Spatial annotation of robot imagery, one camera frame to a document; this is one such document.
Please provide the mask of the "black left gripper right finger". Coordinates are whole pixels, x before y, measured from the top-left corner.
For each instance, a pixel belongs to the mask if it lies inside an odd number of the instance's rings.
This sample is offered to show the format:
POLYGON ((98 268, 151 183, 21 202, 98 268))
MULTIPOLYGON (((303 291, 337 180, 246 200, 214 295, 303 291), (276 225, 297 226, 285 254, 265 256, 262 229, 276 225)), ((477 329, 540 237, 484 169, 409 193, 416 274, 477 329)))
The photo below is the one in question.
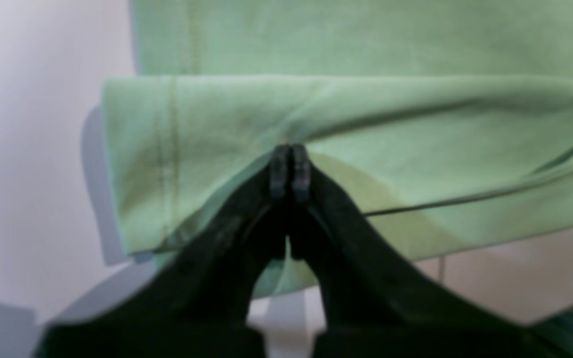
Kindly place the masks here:
POLYGON ((289 149, 292 256, 316 276, 314 358, 563 358, 519 325, 427 278, 382 238, 302 145, 289 149))

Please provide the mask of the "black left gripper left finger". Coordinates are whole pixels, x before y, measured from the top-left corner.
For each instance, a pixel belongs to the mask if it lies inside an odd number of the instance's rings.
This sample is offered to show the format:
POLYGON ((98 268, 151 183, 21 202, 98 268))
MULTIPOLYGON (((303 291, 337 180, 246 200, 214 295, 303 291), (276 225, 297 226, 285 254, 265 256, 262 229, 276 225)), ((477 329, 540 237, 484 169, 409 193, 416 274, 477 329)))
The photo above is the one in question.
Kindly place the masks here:
POLYGON ((52 325, 36 358, 264 358, 246 324, 253 288, 285 253, 288 145, 243 182, 197 238, 118 306, 52 325))

